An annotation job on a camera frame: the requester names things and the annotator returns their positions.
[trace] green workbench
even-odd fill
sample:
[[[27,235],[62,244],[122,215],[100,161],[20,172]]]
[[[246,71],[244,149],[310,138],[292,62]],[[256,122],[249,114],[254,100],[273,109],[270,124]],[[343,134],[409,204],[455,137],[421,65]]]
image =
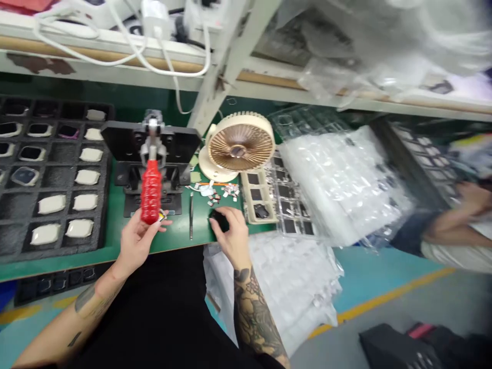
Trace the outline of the green workbench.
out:
[[[177,112],[174,91],[163,89],[0,73],[0,94],[113,104],[116,108],[116,119],[122,121],[142,120],[145,109],[162,110],[165,123],[172,126],[184,127],[189,118],[189,115],[182,116]],[[195,97],[196,93],[182,92],[183,108],[191,108]],[[234,98],[225,101],[221,107],[224,116],[245,110],[267,116],[279,109],[281,107],[271,101],[247,98]],[[219,121],[220,118],[217,116],[214,123]],[[0,265],[0,282],[115,260],[119,253],[121,230],[129,219],[123,218],[125,203],[123,188],[115,186],[113,179],[114,173],[111,174],[105,242],[102,248],[76,255],[2,264]],[[198,193],[193,196],[193,240],[190,240],[190,191],[185,189],[182,195],[183,214],[169,217],[173,220],[173,224],[168,227],[165,233],[157,234],[152,243],[151,253],[182,249],[215,241],[208,221],[211,212],[211,208],[207,204],[209,199]],[[242,199],[239,198],[237,202],[233,202],[232,197],[223,198],[220,205],[239,208],[242,205]],[[266,232],[274,228],[275,226],[272,224],[250,225],[250,233]]]

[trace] person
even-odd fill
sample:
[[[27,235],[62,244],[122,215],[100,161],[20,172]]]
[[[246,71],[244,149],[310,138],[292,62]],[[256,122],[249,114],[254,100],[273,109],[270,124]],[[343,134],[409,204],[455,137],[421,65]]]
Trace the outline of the person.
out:
[[[457,190],[459,206],[442,214],[416,212],[391,244],[449,267],[492,273],[492,192],[470,182]]]
[[[203,246],[149,255],[158,231],[138,210],[121,233],[117,260],[25,348],[14,368],[290,368],[251,263],[243,214],[211,227],[234,267],[239,348],[205,302]]]

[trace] beige desk fan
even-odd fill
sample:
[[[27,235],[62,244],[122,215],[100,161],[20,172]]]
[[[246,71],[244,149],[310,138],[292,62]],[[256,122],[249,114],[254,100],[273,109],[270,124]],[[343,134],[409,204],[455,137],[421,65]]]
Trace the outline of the beige desk fan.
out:
[[[265,164],[274,150],[270,122],[261,114],[239,112],[210,126],[198,161],[208,179],[228,183]]]

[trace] person's arm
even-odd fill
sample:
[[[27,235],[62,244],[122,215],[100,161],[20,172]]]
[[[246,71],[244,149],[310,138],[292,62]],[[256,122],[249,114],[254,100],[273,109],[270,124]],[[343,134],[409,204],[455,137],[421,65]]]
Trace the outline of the person's arm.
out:
[[[222,251],[234,268],[234,296],[238,312],[236,333],[239,347],[257,354],[268,354],[290,369],[291,365],[272,314],[251,264],[248,226],[242,212],[229,207],[216,209],[225,215],[229,230],[225,233],[215,219],[210,224]]]
[[[459,184],[458,191],[462,196],[461,205],[439,215],[426,230],[423,239],[448,246],[492,247],[492,240],[468,225],[476,216],[490,209],[492,193],[469,182]]]
[[[121,250],[114,264],[77,299],[63,310],[26,347],[13,368],[47,364],[65,365],[84,346],[126,279],[146,260],[152,239],[164,220],[151,226],[140,221],[138,210],[121,233]]]

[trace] red screwdriver handle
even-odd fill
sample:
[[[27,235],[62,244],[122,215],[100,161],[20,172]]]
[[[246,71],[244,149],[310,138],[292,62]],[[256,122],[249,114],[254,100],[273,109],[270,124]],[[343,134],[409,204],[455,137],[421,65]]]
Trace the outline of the red screwdriver handle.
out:
[[[153,224],[159,220],[162,176],[156,160],[147,162],[147,169],[142,178],[142,215],[141,220]]]

